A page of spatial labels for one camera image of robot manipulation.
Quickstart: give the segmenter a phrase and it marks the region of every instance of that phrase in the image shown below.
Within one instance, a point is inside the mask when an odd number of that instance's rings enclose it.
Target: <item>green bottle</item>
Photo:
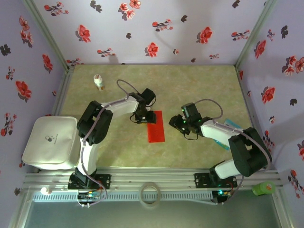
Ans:
[[[252,187],[252,192],[256,196],[272,194],[276,190],[276,185],[271,181],[265,181]]]

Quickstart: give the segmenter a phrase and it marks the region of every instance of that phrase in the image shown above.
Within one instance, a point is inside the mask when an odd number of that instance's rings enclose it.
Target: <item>white storage box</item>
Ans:
[[[77,119],[69,116],[45,116],[36,120],[23,162],[43,170],[68,170],[77,165],[80,138]]]

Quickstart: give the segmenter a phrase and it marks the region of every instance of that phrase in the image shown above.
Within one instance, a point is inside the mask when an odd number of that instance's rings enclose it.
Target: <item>purple wall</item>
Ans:
[[[20,0],[1,1],[0,27],[0,227],[5,228],[30,171],[21,155],[35,120],[51,113],[64,69]]]
[[[273,156],[295,220],[304,217],[303,0],[278,1],[240,66],[253,122]]]

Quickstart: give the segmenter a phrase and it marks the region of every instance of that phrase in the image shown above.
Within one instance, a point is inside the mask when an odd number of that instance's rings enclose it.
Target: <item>tabletop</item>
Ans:
[[[103,91],[94,84],[95,74],[103,78]],[[169,125],[171,117],[182,114],[182,105],[203,98],[213,99],[223,107],[220,123],[228,118],[242,128],[251,126],[235,69],[223,65],[77,65],[61,115],[79,119],[93,100],[105,103],[125,97],[116,85],[117,79],[128,81],[140,93],[149,88],[156,94],[152,110],[162,111],[165,142],[149,143],[147,125],[132,123],[131,114],[125,114],[111,121],[98,150],[98,167],[210,168],[231,159],[231,152],[213,139],[189,141]],[[129,93],[134,92],[128,85],[121,85]],[[209,101],[196,107],[202,117],[220,114],[216,104]]]

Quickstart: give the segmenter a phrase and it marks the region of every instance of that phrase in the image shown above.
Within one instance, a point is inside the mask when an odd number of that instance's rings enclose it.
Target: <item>metal base plate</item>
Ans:
[[[238,186],[237,179],[235,177],[228,177],[226,179],[223,179],[219,181],[216,185],[210,180],[209,173],[195,173],[194,180],[195,180],[195,187],[197,189],[229,188],[231,187],[230,184],[232,184],[234,188]]]
[[[106,189],[110,189],[111,183],[111,175],[110,174],[96,174],[95,180],[100,181]],[[82,189],[99,189],[99,185],[93,183],[90,188],[84,186],[84,184],[77,178],[77,176],[73,173],[70,176],[67,189],[69,190],[82,190]]]

